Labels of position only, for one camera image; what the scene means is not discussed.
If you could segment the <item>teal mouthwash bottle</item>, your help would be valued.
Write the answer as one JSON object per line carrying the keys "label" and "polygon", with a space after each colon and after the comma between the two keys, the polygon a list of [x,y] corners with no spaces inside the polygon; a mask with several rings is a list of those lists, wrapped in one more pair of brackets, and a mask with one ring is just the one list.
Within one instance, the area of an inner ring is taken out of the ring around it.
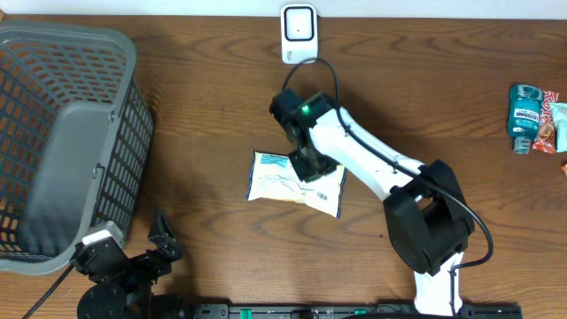
{"label": "teal mouthwash bottle", "polygon": [[516,84],[510,90],[509,99],[508,133],[513,138],[513,151],[526,155],[539,133],[544,93],[532,85]]}

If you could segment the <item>red Top candy bar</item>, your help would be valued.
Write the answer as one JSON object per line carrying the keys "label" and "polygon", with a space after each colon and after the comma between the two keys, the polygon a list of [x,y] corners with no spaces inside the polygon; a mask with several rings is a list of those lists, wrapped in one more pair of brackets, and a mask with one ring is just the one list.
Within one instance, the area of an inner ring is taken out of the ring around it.
{"label": "red Top candy bar", "polygon": [[551,90],[543,90],[544,99],[540,108],[540,121],[538,135],[532,145],[533,150],[556,154],[556,133],[550,104],[557,102],[559,94]]}

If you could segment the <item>light teal candy packet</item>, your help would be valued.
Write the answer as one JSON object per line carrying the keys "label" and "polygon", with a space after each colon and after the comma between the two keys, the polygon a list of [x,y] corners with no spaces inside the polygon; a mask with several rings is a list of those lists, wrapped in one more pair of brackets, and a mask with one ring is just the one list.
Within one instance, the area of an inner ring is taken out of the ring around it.
{"label": "light teal candy packet", "polygon": [[566,152],[567,149],[567,112],[565,103],[551,103],[550,110],[556,130],[556,150]]}

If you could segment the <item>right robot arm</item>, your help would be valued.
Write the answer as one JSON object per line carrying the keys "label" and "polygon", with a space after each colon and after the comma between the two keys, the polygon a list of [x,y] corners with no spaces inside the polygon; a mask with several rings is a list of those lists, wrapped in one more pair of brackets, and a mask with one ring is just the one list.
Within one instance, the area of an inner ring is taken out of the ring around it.
{"label": "right robot arm", "polygon": [[426,166],[396,152],[323,92],[305,100],[286,89],[269,111],[297,146],[290,158],[300,181],[344,166],[382,201],[391,245],[415,275],[416,310],[459,314],[457,266],[475,226],[453,170],[440,160]]}

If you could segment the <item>cream snack bag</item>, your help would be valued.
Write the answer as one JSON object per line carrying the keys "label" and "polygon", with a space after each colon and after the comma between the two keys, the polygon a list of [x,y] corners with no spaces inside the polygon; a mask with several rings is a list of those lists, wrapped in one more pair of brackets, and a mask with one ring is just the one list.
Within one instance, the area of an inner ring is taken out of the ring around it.
{"label": "cream snack bag", "polygon": [[339,219],[345,181],[346,168],[338,165],[329,175],[301,182],[288,156],[254,151],[246,198],[295,202]]}

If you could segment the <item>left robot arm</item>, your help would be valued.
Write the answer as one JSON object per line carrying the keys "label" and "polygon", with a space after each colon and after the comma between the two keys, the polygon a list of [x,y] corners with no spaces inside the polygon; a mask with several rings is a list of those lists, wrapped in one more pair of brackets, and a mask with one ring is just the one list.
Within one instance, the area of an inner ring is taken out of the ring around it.
{"label": "left robot arm", "polygon": [[176,294],[156,295],[151,288],[183,257],[182,248],[161,210],[148,239],[156,245],[135,257],[123,251],[125,235],[114,222],[91,228],[75,246],[70,264],[95,285],[81,297],[79,318],[190,318],[186,302]]}

